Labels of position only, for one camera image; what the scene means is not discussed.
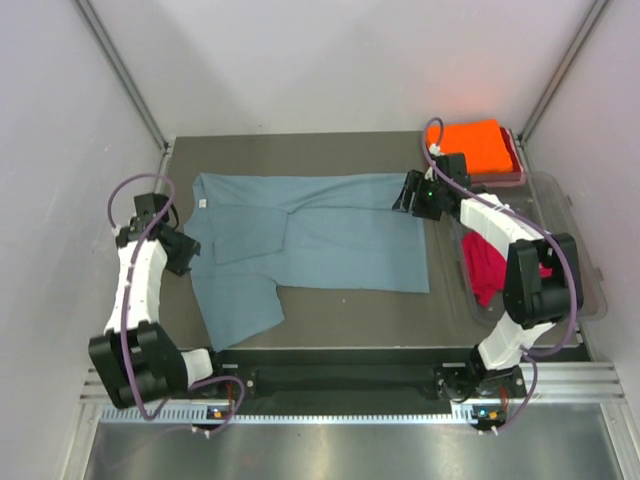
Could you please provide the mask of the light blue t-shirt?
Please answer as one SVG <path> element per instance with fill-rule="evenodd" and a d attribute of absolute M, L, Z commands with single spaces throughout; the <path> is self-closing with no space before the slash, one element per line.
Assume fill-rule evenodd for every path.
<path fill-rule="evenodd" d="M 424 223 L 392 209 L 401 173 L 199 174 L 185 233 L 201 246 L 193 291 L 211 346 L 281 324 L 278 287 L 430 290 Z"/>

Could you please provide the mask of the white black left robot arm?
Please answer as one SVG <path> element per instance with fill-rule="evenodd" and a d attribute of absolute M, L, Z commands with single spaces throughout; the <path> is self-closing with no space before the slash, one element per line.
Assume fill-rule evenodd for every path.
<path fill-rule="evenodd" d="M 89 340 L 90 359 L 118 409 L 185 394 L 193 385 L 209 397 L 226 387 L 227 374 L 212 363 L 208 350 L 180 351 L 160 325 L 163 274 L 185 275 L 200 253 L 197 241 L 169 224 L 177 215 L 174 206 L 148 238 L 140 238 L 168 200 L 158 193 L 134 198 L 135 214 L 116 236 L 120 267 L 114 306 L 104 332 Z"/>

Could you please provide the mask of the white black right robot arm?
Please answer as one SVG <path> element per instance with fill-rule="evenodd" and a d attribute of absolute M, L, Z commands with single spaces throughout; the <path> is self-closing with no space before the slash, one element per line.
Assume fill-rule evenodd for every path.
<path fill-rule="evenodd" d="M 577 244 L 516 213 L 495 194 L 472 186 L 463 154 L 436 156 L 428 171 L 407 173 L 393 208 L 414 217 L 457 220 L 506 263 L 504 312 L 466 362 L 465 394 L 487 396 L 508 382 L 540 336 L 583 305 Z"/>

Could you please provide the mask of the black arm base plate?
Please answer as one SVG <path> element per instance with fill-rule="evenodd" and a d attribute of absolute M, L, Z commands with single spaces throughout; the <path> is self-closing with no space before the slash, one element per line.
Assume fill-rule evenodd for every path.
<path fill-rule="evenodd" d="M 482 366 L 475 348 L 208 349 L 216 374 L 245 382 L 254 398 L 280 392 L 416 388 L 429 398 L 525 395 L 522 369 Z"/>

